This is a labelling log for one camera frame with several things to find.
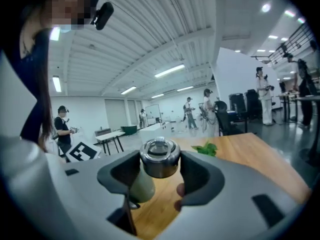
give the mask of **white pants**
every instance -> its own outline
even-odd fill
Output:
[[[216,119],[216,115],[213,112],[209,112],[207,115],[209,121],[207,121],[206,125],[206,133],[209,138],[216,137],[219,135],[219,126],[218,120]]]
[[[262,121],[263,124],[272,124],[272,102],[271,99],[262,99]]]

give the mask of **wooden table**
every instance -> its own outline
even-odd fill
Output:
[[[103,145],[103,150],[104,150],[104,153],[106,154],[106,147],[108,149],[108,153],[109,153],[109,156],[111,155],[110,154],[110,149],[109,149],[109,145],[108,145],[108,140],[109,139],[113,139],[113,142],[114,142],[114,145],[116,147],[116,151],[118,151],[119,153],[119,150],[118,150],[118,147],[117,147],[117,144],[116,144],[116,140],[115,138],[118,140],[118,143],[119,143],[119,146],[121,148],[121,151],[123,152],[124,149],[120,143],[120,140],[119,140],[119,136],[121,135],[124,135],[125,133],[123,131],[113,131],[113,132],[110,132],[110,133],[107,133],[107,134],[104,134],[104,135],[100,135],[100,136],[95,136],[95,138],[98,140],[98,141],[101,141],[102,142],[102,145]]]
[[[310,189],[300,175],[285,162],[273,148],[252,133],[214,138],[172,138],[181,150],[194,151],[191,146],[214,143],[218,150],[216,156],[242,165],[250,166],[278,184],[298,203],[306,201]],[[178,184],[183,183],[180,168],[164,179],[154,178],[155,194],[151,200],[132,210],[132,217],[138,237],[144,240],[155,238],[179,214],[174,202],[180,197],[176,192]]]

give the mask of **desk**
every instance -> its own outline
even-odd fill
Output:
[[[319,128],[320,128],[320,95],[319,96],[307,96],[297,98],[300,102],[315,102],[316,110],[318,112],[316,120],[315,137],[311,148],[304,148],[300,150],[300,157],[311,166],[320,166],[320,153],[317,152],[318,140],[319,140]]]
[[[293,99],[294,104],[295,104],[295,120],[294,122],[298,122],[298,103],[297,103],[297,95],[299,95],[299,92],[295,93],[282,93],[278,95],[277,97],[280,98],[280,100],[283,100],[283,110],[284,110],[284,117],[283,121],[290,122],[290,98]]]
[[[298,203],[302,204],[309,196],[310,189],[291,165],[252,133],[214,138],[172,139],[180,145],[181,150],[192,152],[195,150],[191,146],[203,146],[206,141],[210,141],[218,148],[216,157],[258,170]],[[144,240],[155,238],[179,214],[174,209],[174,202],[181,199],[176,192],[177,185],[183,183],[180,168],[168,178],[154,178],[153,181],[155,194],[152,199],[142,203],[139,209],[131,211],[138,237]]]
[[[113,142],[114,142],[115,147],[116,147],[116,151],[118,151],[118,153],[119,153],[115,138],[118,140],[118,143],[119,143],[119,146],[120,146],[121,150],[124,151],[124,149],[123,149],[123,147],[122,147],[122,145],[120,143],[120,140],[119,140],[119,136],[124,135],[124,134],[125,133],[123,131],[113,131],[113,132],[110,132],[110,133],[107,133],[107,134],[104,134],[104,135],[96,136],[95,138],[98,141],[102,142],[103,151],[104,151],[105,154],[107,153],[106,152],[106,147],[107,147],[108,153],[109,153],[109,156],[110,156],[111,154],[110,154],[110,149],[109,149],[109,145],[108,145],[108,140],[111,139],[111,138],[113,139]]]

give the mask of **metal cap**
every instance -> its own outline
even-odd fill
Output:
[[[156,137],[140,148],[145,172],[154,178],[166,178],[178,169],[180,147],[173,140]]]

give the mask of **table leg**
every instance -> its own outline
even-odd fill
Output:
[[[121,143],[120,143],[119,137],[118,137],[118,136],[116,136],[116,139],[118,140],[119,145],[120,145],[120,148],[121,148],[121,150],[122,150],[122,152],[123,152],[123,151],[124,151],[124,149],[123,149],[123,147],[122,147],[122,145],[121,145]]]
[[[244,119],[244,131],[245,131],[245,133],[248,132],[248,119],[247,119],[247,117],[245,117],[245,119]]]
[[[286,97],[283,97],[283,110],[284,110],[283,121],[287,122],[287,101],[286,101]]]
[[[304,148],[299,152],[301,159],[313,167],[320,166],[320,153],[317,153],[319,131],[320,131],[320,102],[316,103],[316,109],[318,112],[318,116],[316,120],[316,130],[315,130],[315,138],[314,138],[313,144],[310,149]]]
[[[117,144],[116,144],[116,140],[115,140],[115,138],[114,138],[114,137],[113,137],[112,139],[113,139],[113,142],[114,142],[114,145],[115,145],[116,151],[118,151],[118,153],[119,153],[119,150],[118,150],[118,147],[117,147]]]
[[[295,106],[295,122],[298,122],[298,101],[297,99],[297,95],[294,95],[294,106]]]
[[[290,122],[290,99],[289,99],[289,96],[287,97],[288,99],[288,122]]]
[[[110,149],[109,149],[109,145],[108,145],[108,140],[107,140],[107,139],[105,140],[105,144],[106,144],[106,147],[107,147],[107,149],[108,149],[109,156],[111,156],[111,154],[110,154]]]
[[[102,145],[103,145],[103,151],[106,154],[107,152],[106,152],[105,140],[102,141]]]

